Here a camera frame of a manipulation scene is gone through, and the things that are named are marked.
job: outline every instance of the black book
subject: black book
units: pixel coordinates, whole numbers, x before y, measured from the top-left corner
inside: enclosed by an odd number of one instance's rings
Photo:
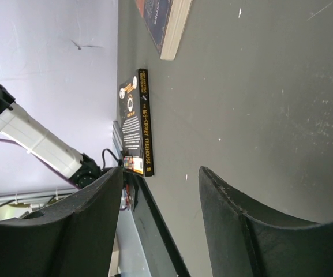
[[[137,69],[119,88],[123,167],[144,177],[154,174],[148,72]]]

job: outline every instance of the book cover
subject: book cover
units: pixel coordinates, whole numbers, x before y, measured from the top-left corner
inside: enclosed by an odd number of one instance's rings
[[[123,167],[144,177],[154,174],[148,72],[137,69],[119,88]]]
[[[173,0],[136,0],[148,31],[161,54],[167,22]]]

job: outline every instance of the scratch on table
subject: scratch on table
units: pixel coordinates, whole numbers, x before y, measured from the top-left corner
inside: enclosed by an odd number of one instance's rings
[[[313,14],[309,19],[307,19],[307,21],[309,21],[310,19],[312,19],[314,16],[318,15],[319,13],[321,13],[323,10],[325,10],[326,8],[328,8],[330,5],[333,4],[333,1],[330,2],[327,6],[323,7],[321,10],[319,10],[317,13]]]

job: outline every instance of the book spine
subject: book spine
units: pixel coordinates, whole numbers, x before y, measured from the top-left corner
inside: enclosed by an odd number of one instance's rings
[[[140,89],[140,110],[143,139],[144,176],[154,175],[154,157],[152,148],[151,111],[149,108],[148,72],[138,70]]]

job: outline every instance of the floor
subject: floor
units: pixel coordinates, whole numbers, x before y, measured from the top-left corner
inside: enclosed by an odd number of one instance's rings
[[[118,84],[149,70],[147,183],[192,276],[211,276],[198,170],[282,212],[333,220],[333,1],[194,0],[175,61],[119,1]]]

